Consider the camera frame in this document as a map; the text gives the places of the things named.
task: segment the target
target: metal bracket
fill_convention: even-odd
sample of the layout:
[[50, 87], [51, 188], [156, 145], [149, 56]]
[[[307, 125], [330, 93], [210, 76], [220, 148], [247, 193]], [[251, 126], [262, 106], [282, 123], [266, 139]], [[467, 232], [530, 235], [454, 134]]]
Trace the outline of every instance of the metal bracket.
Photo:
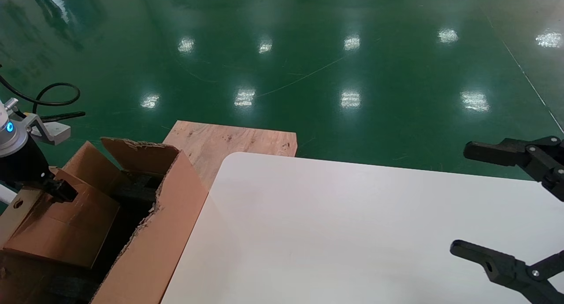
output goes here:
[[71, 137], [71, 127], [59, 122], [43, 123], [40, 117], [30, 113], [22, 120], [22, 124], [31, 129], [34, 140], [51, 145], [58, 145]]

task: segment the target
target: white table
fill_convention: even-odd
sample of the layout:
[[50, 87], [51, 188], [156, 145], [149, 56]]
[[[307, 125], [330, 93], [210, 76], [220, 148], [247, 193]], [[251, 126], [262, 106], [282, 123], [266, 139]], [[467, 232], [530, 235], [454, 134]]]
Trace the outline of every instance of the white table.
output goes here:
[[562, 228], [535, 182], [234, 153], [162, 303], [527, 304], [449, 246], [532, 264], [564, 249]]

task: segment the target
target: white pipe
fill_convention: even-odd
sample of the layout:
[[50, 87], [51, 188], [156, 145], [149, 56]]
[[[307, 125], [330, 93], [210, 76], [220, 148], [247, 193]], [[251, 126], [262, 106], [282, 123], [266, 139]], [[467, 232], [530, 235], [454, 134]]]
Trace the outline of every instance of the white pipe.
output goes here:
[[0, 201], [10, 205], [16, 197], [16, 193], [8, 187], [0, 184]]

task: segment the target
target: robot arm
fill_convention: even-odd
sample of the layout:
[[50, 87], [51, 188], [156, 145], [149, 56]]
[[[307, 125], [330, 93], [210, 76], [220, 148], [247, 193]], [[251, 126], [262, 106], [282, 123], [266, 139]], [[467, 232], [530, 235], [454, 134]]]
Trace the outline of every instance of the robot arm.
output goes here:
[[[545, 137], [534, 141], [504, 139], [499, 144], [470, 142], [464, 157], [523, 171], [564, 202], [564, 141]], [[548, 281], [564, 272], [564, 251], [528, 266], [525, 262], [463, 240], [451, 244], [454, 256], [480, 264], [493, 283], [520, 292], [532, 304], [562, 304], [561, 294]]]
[[27, 115], [21, 121], [10, 119], [9, 111], [15, 110], [16, 99], [5, 105], [0, 102], [0, 180], [10, 184], [44, 190], [56, 202], [73, 201], [77, 191], [64, 180], [55, 180], [49, 170], [45, 156], [34, 139], [58, 144], [70, 134], [68, 129], [57, 128], [60, 133], [52, 134], [41, 122], [38, 115]]

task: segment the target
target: wooden board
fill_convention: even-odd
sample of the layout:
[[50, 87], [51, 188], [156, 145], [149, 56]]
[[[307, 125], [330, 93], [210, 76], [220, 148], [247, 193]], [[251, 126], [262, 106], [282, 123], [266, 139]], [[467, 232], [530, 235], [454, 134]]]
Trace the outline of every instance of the wooden board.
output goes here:
[[295, 133], [177, 121], [164, 144], [183, 150], [210, 189], [223, 159], [234, 152], [293, 157], [298, 149]]

